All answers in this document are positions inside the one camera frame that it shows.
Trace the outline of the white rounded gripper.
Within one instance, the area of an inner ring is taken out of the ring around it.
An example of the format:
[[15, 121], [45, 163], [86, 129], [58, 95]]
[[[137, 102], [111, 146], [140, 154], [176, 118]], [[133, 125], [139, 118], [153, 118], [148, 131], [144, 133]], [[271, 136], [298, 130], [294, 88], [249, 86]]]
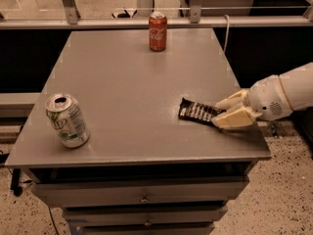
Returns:
[[249, 90], [241, 89], [216, 103], [215, 107], [226, 111], [211, 120], [218, 128], [250, 126], [257, 118], [272, 121], [292, 113], [291, 104], [277, 75], [255, 82]]

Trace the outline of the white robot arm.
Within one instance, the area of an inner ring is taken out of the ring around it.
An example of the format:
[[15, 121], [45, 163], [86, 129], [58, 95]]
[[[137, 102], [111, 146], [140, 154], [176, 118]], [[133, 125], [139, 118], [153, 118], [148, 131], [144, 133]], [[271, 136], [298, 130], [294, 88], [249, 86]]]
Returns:
[[212, 123], [219, 128], [249, 126], [260, 118], [272, 121], [313, 106], [313, 63], [271, 75], [220, 101], [224, 113]]

